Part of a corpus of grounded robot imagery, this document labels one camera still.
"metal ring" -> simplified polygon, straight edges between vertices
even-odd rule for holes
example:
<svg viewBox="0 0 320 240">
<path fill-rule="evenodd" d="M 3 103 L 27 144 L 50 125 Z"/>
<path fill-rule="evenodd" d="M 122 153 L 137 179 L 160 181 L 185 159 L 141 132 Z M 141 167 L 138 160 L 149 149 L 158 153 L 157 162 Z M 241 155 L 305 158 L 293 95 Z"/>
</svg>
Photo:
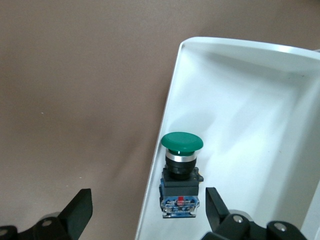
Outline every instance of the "metal ring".
<svg viewBox="0 0 320 240">
<path fill-rule="evenodd" d="M 165 156 L 168 159 L 175 161 L 177 163 L 188 163 L 188 162 L 192 162 L 197 159 L 197 156 L 195 153 L 193 153 L 190 156 L 177 156 L 177 155 L 174 155 L 171 152 L 169 152 L 168 148 L 166 149 Z"/>
</svg>

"red label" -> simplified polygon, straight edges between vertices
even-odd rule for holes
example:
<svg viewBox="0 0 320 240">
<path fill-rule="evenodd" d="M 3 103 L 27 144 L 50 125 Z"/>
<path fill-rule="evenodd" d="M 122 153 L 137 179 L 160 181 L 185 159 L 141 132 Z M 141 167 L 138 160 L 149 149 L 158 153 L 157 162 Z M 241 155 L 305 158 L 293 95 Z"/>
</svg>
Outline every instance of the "red label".
<svg viewBox="0 0 320 240">
<path fill-rule="evenodd" d="M 183 196 L 178 196 L 178 201 L 177 201 L 177 204 L 178 205 L 183 205 L 185 202 L 185 199 Z"/>
</svg>

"brown background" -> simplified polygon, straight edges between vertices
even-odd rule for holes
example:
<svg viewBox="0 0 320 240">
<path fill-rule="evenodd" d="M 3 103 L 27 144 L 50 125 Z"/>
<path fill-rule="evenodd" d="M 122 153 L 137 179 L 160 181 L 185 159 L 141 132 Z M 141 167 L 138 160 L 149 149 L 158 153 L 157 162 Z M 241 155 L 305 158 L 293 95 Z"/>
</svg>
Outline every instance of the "brown background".
<svg viewBox="0 0 320 240">
<path fill-rule="evenodd" d="M 319 0 L 0 2 L 0 226 L 91 188 L 81 239 L 133 239 L 180 42 L 320 49 Z"/>
</svg>

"white plastic bin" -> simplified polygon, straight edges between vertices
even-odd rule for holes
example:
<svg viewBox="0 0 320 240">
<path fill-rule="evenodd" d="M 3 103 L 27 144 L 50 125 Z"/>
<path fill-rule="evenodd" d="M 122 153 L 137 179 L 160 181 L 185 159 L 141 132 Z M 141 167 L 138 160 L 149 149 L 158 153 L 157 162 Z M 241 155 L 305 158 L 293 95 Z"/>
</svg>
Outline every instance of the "white plastic bin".
<svg viewBox="0 0 320 240">
<path fill-rule="evenodd" d="M 163 219 L 159 205 L 160 140 L 175 131 L 204 142 L 195 218 Z M 182 42 L 136 240 L 200 240 L 211 230 L 206 187 L 216 187 L 229 209 L 247 212 L 262 227 L 287 221 L 318 240 L 319 180 L 320 53 L 226 38 Z"/>
</svg>

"green mushroom button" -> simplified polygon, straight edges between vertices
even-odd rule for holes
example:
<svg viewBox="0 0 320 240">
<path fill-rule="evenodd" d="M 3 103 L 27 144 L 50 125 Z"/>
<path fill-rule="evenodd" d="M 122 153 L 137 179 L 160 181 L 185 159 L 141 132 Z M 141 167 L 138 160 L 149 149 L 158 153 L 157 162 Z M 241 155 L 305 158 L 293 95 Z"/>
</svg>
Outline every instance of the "green mushroom button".
<svg viewBox="0 0 320 240">
<path fill-rule="evenodd" d="M 172 154 L 190 156 L 204 146 L 200 137 L 188 132 L 176 131 L 164 135 L 161 144 Z"/>
</svg>

